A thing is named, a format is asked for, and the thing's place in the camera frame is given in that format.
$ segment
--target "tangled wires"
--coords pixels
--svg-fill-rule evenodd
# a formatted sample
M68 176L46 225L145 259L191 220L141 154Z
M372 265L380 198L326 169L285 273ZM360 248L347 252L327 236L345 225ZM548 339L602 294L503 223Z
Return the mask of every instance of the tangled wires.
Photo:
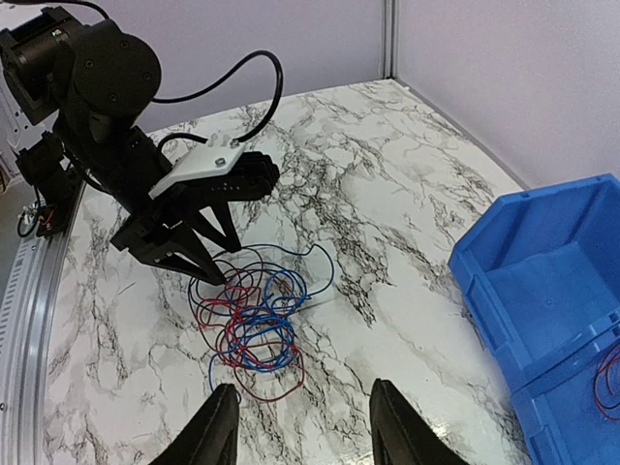
M320 249L329 261L329 280L321 289L309 292L298 271L265 261L259 252L262 249L277 249L299 260ZM188 286L188 301L202 338L213 351L208 367L211 390L213 365L219 360L232 368L237 383L251 397L262 402L275 402L300 388L305 379L303 353L296 344L290 317L304 302L331 286L335 268L327 250L318 244L302 254L271 244L246 246L243 251L251 257L250 262L243 266L222 259L223 254L215 257L215 262L226 268L227 282L223 291L215 297L202 297L200 282L192 279ZM212 340L205 334L209 328L215 329L209 331ZM274 398L258 396L240 376L242 370L275 374L287 367L296 368L297 381Z
M620 417L613 414L620 407L620 401L611 405L607 405L609 399L613 399L616 396L616 392L613 389L613 382L611 378L613 376L612 368L616 363L620 361L620 344L614 347L609 354L604 358L603 362L597 368L597 374L594 377L594 399L597 403L597 407L601 413L607 418L613 421L620 421ZM604 376L604 387L600 387L599 380Z

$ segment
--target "marble table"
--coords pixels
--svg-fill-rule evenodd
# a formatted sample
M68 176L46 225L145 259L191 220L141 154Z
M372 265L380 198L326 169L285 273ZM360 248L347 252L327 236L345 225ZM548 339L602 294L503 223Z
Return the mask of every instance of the marble table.
M153 137L239 135L266 106ZM252 146L282 177L271 197L234 206L242 241L295 250L317 241L337 275L330 298L293 318L306 354L303 389L274 404L244 398L239 463L371 464L368 400L378 377L470 463L530 463L501 373L447 266L454 241L517 184L394 81L288 97ZM167 155L191 147L172 142ZM109 244L124 215L90 190L77 213L47 358L49 464L147 464L210 393L211 353L185 299L187 280ZM319 282L327 267L316 259L306 271ZM216 365L217 383L233 380Z

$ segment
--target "white wall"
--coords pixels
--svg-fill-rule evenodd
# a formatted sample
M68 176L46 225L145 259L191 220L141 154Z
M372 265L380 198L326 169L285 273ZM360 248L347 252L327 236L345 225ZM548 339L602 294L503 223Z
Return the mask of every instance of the white wall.
M400 0L398 74L525 182L620 177L620 2Z
M163 66L159 96L207 86L245 54L273 51L295 94L380 77L382 0L95 0L121 29L148 42ZM71 11L93 20L96 13ZM151 105L139 121L151 131L268 100L275 78L264 58L195 102Z

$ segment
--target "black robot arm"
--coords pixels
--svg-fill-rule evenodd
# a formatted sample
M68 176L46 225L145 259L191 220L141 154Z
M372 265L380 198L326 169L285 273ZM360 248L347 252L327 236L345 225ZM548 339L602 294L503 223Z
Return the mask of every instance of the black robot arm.
M17 155L24 178L53 213L38 235L67 229L79 184L86 180L130 213L111 241L117 249L128 248L143 264L224 283L197 234L231 252L241 247L229 202L257 201L271 193L279 170L270 157L241 150L227 163L217 160L223 169L200 170L208 175L173 172L135 126L159 89L159 60L111 19L83 25L62 8L45 8L17 29L0 32L0 58L7 84L32 124L58 110L53 131ZM71 162L67 169L63 157ZM156 185L165 188L154 194ZM206 207L222 232L201 214Z

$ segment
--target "blue plastic bin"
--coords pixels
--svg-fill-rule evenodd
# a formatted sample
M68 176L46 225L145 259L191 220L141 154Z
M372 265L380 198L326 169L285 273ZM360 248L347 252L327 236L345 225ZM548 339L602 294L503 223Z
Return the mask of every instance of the blue plastic bin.
M504 196L449 267L517 392L618 326L620 184L604 175Z
M512 396L536 465L620 463L620 423L603 416L593 393L597 367L616 339L613 332L599 336L596 344L585 346L567 363L557 365ZM618 386L618 371L612 373L615 379L611 381ZM603 401L612 404L617 398Z

